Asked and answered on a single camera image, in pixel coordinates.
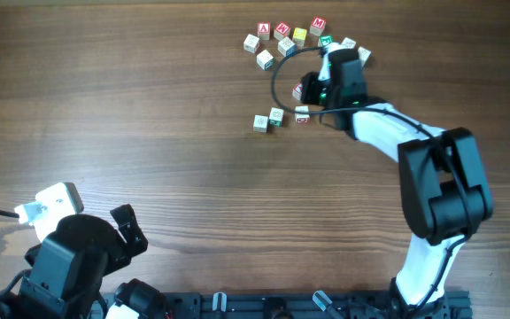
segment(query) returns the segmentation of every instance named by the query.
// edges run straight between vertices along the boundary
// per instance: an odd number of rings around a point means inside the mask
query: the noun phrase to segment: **wood grain surface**
[[[370,49],[370,93],[442,128],[469,128],[496,211],[447,287],[476,318],[510,318],[510,2],[146,4],[0,9],[0,208],[74,182],[87,214],[130,203],[149,251],[108,276],[164,292],[385,289],[410,230],[397,165],[322,127],[252,132],[274,106],[243,50],[256,23],[308,27]],[[307,45],[315,45],[309,35]],[[280,59],[276,40],[263,42]],[[318,70],[313,53],[277,89]],[[0,217],[0,289],[35,232]]]

